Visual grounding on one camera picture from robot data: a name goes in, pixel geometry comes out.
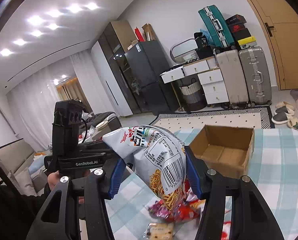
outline ceiling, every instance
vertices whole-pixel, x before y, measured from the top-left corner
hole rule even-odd
[[[7,48],[13,52],[7,57],[0,54],[0,90],[7,93],[45,66],[91,48],[108,22],[116,20],[132,1],[25,0],[0,32],[0,51]],[[89,10],[84,7],[90,2],[96,3],[99,8]],[[69,11],[67,8],[74,3],[83,10],[78,13]],[[47,12],[53,9],[59,10],[63,15],[51,17]],[[35,15],[45,20],[40,26],[33,26],[27,21]],[[47,28],[51,23],[60,27],[56,30]],[[41,31],[43,35],[31,35],[34,30]],[[23,39],[27,43],[18,46],[13,43],[17,39]]]

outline patterned rug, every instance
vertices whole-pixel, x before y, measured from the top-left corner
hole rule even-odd
[[[202,128],[208,125],[223,125],[232,127],[274,128],[269,106],[246,109],[214,110],[193,113],[162,113],[150,123],[164,127],[171,132],[180,129]]]

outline open cardboard box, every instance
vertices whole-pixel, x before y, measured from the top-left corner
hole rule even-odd
[[[208,168],[238,179],[247,174],[254,148],[254,130],[205,125],[189,147]]]

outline screw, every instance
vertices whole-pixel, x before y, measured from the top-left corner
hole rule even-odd
[[[94,174],[96,174],[96,175],[101,175],[103,172],[104,172],[104,171],[103,171],[102,169],[96,169],[96,170],[94,171]]]
[[[207,173],[209,174],[209,175],[215,175],[217,172],[214,170],[214,169],[209,169],[208,171],[207,171]]]
[[[63,176],[60,178],[60,182],[65,183],[69,180],[69,178],[67,176]]]
[[[249,181],[250,181],[250,177],[244,175],[244,176],[242,176],[242,180],[243,180],[244,182],[249,182]]]

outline white snack bag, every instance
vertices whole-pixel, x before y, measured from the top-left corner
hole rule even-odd
[[[185,196],[184,143],[170,131],[141,125],[105,134],[102,140],[121,158],[133,154],[136,174],[171,210]]]

